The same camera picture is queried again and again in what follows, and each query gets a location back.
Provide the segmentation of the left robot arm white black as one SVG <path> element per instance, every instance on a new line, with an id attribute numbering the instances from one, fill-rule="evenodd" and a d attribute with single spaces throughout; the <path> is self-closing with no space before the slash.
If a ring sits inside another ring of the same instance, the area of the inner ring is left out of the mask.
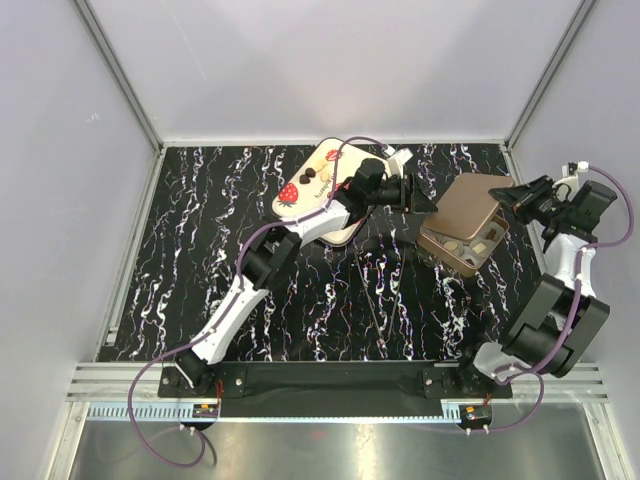
<path id="1" fill-rule="evenodd" d="M 231 340 L 250 313 L 286 280 L 301 248 L 356 224 L 377 206 L 408 214 L 437 211 L 413 174 L 389 176 L 382 161 L 366 158 L 322 206 L 255 231 L 240 252 L 226 296 L 188 346 L 175 354 L 181 384 L 193 395 L 208 394 L 216 382 L 216 372 L 210 366 L 224 359 Z"/>

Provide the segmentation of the brown tin lid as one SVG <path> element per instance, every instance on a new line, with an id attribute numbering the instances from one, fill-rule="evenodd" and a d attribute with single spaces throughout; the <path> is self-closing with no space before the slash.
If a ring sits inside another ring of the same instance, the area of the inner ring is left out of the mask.
<path id="1" fill-rule="evenodd" d="M 514 185 L 509 176 L 462 173 L 437 202 L 438 211 L 426 216 L 422 226 L 436 234 L 472 240 L 499 208 L 489 191 Z"/>

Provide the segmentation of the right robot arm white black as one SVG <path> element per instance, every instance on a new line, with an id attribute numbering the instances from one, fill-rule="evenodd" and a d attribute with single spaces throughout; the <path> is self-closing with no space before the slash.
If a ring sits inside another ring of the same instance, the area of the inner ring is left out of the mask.
<path id="1" fill-rule="evenodd" d="M 489 193 L 521 223 L 542 226 L 546 271 L 498 341 L 480 345 L 454 371 L 455 387 L 470 397 L 506 385 L 511 373 L 565 376 L 610 314 L 591 286 L 590 264 L 593 231 L 616 193 L 598 182 L 572 187 L 548 176 Z"/>

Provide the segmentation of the black metal tongs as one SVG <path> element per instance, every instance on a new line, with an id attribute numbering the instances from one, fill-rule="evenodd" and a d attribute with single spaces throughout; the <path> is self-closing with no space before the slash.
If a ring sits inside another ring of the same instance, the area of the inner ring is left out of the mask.
<path id="1" fill-rule="evenodd" d="M 390 342 L 394 336 L 405 260 L 405 248 L 374 252 L 363 246 L 354 247 L 356 271 L 371 317 L 375 344 L 385 359 L 389 358 Z"/>

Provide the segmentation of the brown tin box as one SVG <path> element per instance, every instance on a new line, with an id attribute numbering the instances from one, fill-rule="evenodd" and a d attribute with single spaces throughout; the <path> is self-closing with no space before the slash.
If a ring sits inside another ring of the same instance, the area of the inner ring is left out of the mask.
<path id="1" fill-rule="evenodd" d="M 498 215 L 488 221 L 471 240 L 456 239 L 422 226 L 416 245 L 461 276 L 469 278 L 491 257 L 508 230 L 509 224 Z"/>

